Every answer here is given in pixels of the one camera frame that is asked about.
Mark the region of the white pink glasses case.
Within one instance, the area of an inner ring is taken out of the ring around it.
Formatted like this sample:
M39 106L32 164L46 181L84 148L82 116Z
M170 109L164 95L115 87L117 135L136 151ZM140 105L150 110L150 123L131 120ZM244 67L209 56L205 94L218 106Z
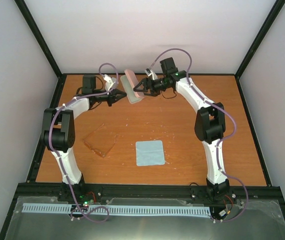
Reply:
M139 81L132 70L125 69L124 75L120 77L120 81L127 94L128 101L131 104L138 103L144 98L144 94L142 92L134 91L134 87L139 83Z

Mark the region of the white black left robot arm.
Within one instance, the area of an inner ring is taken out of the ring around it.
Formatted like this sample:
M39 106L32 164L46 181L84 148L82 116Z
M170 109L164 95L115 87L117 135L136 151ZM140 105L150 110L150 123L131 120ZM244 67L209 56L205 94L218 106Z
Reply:
M43 113L40 139L53 154L59 166L62 182L70 187L69 196L75 201L82 201L87 195L87 189L82 186L83 175L78 168L73 146L76 139L75 119L82 113L93 109L94 104L106 102L111 107L130 94L148 91L149 77L138 81L128 73L121 77L124 90L117 89L118 80L104 74L100 79L105 82L102 89L97 88L96 75L84 75L82 86L75 96L60 107L47 108Z

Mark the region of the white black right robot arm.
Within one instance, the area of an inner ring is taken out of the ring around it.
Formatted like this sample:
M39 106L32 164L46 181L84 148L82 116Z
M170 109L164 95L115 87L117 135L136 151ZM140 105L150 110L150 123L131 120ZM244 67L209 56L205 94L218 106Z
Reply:
M194 132L202 142L206 163L206 191L210 201L216 202L230 189L230 183L226 176L222 139L226 131L224 105L209 99L187 76L185 70L179 71L173 58L166 58L160 62L163 77L147 68L146 78L136 83L135 92L141 92L146 96L156 97L165 90L172 88L182 95L196 113Z

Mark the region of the orange transparent sunglasses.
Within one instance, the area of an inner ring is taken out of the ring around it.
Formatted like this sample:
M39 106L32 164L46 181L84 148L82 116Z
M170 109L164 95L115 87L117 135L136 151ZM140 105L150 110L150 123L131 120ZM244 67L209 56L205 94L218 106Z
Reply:
M105 123L83 138L84 145L101 158L105 158L117 142L118 133Z

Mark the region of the light blue cleaning cloth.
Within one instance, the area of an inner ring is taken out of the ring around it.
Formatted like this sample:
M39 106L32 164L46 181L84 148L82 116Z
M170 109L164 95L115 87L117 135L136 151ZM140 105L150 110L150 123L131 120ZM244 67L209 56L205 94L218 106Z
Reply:
M135 150L136 165L138 167L162 166L166 162L161 140L137 141Z

